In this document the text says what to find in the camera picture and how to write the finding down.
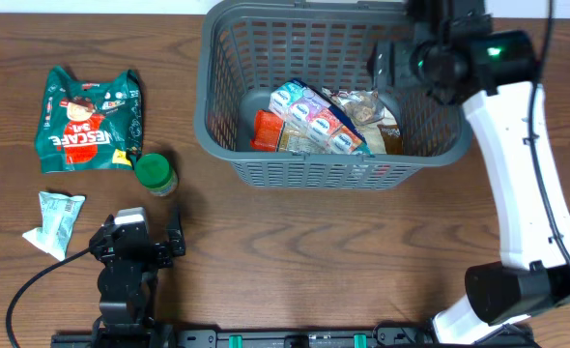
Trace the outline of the brown white snack pouch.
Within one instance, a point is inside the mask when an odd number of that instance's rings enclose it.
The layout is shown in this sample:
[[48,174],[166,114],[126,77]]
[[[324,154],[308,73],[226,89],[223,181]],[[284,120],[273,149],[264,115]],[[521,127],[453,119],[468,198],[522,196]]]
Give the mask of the brown white snack pouch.
[[322,93],[352,120],[372,154],[404,154],[396,118],[381,103],[377,91],[330,91],[323,88]]

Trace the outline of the Kleenex tissue multipack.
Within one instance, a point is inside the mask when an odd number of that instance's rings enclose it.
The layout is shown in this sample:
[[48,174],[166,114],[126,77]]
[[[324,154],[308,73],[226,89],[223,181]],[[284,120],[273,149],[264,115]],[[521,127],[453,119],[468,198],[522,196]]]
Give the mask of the Kleenex tissue multipack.
[[292,79],[270,95],[269,111],[308,139],[311,150],[296,152],[335,155],[372,155],[364,136],[354,122],[336,105],[303,82]]

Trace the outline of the green Nescafe coffee bag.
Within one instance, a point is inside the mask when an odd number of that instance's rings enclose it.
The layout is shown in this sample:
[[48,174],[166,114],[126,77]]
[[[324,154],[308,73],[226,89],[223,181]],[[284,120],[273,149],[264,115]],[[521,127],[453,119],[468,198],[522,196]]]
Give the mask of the green Nescafe coffee bag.
[[110,82],[87,82],[53,68],[34,141],[41,172],[131,170],[142,152],[142,111],[132,70]]

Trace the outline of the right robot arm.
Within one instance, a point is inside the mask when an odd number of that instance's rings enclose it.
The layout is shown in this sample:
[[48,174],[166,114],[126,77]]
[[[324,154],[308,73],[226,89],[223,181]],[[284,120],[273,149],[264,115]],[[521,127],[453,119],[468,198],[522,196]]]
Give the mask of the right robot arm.
[[518,334],[521,321],[570,304],[570,214],[541,83],[547,50],[524,31],[495,31],[480,0],[404,8],[413,36],[374,46],[374,86],[446,93],[462,109],[499,218],[499,261],[466,271],[464,297],[432,319],[433,336],[454,347],[496,342]]

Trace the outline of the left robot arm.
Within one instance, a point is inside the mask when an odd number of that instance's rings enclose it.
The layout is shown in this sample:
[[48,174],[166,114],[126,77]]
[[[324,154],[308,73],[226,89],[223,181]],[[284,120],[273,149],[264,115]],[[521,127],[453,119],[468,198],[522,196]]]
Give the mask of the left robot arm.
[[185,255],[180,211],[165,227],[167,240],[155,243],[142,207],[109,216],[89,242],[104,268],[98,277],[101,328],[93,328],[95,347],[173,347],[170,325],[155,319],[157,273]]

